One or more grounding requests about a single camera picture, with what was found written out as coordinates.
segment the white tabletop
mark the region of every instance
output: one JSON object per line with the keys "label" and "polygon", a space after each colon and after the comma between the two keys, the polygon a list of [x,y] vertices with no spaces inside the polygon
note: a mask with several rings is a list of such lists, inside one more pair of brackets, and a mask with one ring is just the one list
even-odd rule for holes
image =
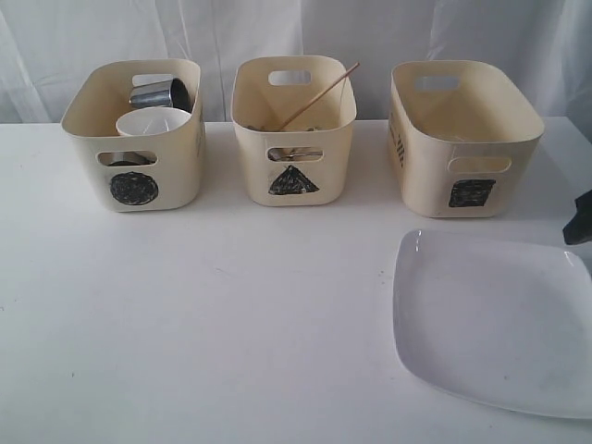
{"label": "white tabletop", "polygon": [[[562,245],[592,146],[546,123],[512,209],[488,220],[408,211],[384,121],[357,123],[329,205],[251,202],[232,127],[213,123],[198,198],[136,214],[100,206],[57,125],[0,126],[0,442],[589,444],[590,422],[427,387],[393,343],[408,230]],[[592,266],[592,243],[572,250]]]}

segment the black object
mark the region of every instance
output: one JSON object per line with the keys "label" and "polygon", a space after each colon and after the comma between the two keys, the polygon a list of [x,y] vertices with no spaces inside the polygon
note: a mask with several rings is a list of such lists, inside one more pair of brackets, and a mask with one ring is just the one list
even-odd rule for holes
{"label": "black object", "polygon": [[285,196],[287,194],[305,194],[316,192],[318,187],[311,182],[296,166],[288,166],[269,187],[269,194]]}
{"label": "black object", "polygon": [[158,185],[150,176],[131,171],[111,179],[111,195],[125,205],[146,205],[158,196]]}
{"label": "black object", "polygon": [[575,199],[575,216],[563,228],[566,245],[592,241],[592,190]]}
{"label": "black object", "polygon": [[459,180],[450,193],[450,208],[485,206],[487,198],[496,184],[494,179]]}

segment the storage bin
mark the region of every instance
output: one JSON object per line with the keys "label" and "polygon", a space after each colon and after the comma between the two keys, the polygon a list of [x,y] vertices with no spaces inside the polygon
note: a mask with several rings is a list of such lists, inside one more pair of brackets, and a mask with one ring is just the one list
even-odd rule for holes
{"label": "storage bin", "polygon": [[543,134],[499,69],[475,61],[410,62],[392,71],[389,151],[405,204],[422,216],[503,211]]}
{"label": "storage bin", "polygon": [[[134,77],[155,74],[183,81],[190,92],[191,118],[162,134],[119,136],[116,122],[131,111]],[[62,128],[105,207],[119,212],[164,210],[196,196],[205,151],[200,77],[200,67],[189,60],[137,60],[98,68],[83,84]],[[148,165],[116,161],[126,158],[144,158]]]}
{"label": "storage bin", "polygon": [[[305,71],[310,81],[271,84],[277,71]],[[343,191],[356,117],[348,79],[292,121],[281,123],[345,72],[320,55],[257,58],[235,81],[232,120],[247,191],[261,205],[318,205]]]}

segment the fabric backdrop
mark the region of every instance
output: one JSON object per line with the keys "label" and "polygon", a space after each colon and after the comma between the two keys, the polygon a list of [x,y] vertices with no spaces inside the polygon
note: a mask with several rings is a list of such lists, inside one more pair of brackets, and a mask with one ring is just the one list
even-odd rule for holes
{"label": "fabric backdrop", "polygon": [[592,140],[591,0],[0,0],[0,122],[55,122],[89,73],[122,59],[189,58],[206,120],[229,120],[237,67],[320,54],[352,77],[359,118],[385,118],[404,61],[482,60],[544,116]]}

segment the wooden stick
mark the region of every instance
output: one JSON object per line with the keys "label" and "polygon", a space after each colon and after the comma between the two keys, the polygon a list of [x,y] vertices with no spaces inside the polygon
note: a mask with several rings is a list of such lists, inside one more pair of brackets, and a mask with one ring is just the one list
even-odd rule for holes
{"label": "wooden stick", "polygon": [[349,77],[349,75],[352,74],[352,72],[356,68],[358,68],[359,66],[360,66],[360,62],[356,62],[355,65],[353,65],[350,69],[348,69],[343,74],[341,74],[337,80],[335,80],[333,83],[331,83],[329,86],[327,86],[323,91],[321,91],[319,94],[317,94],[315,97],[313,97],[310,100],[310,102],[308,102],[308,104],[301,106],[294,114],[292,114],[290,117],[288,117],[284,121],[284,123],[281,124],[281,126],[279,127],[279,129],[276,132],[282,131],[284,128],[286,128],[296,117],[298,117],[300,114],[302,114],[308,108],[310,108],[312,105],[314,105],[316,102],[318,102],[325,94],[327,94],[329,91],[331,91],[333,88],[335,88],[335,86],[340,81]]}

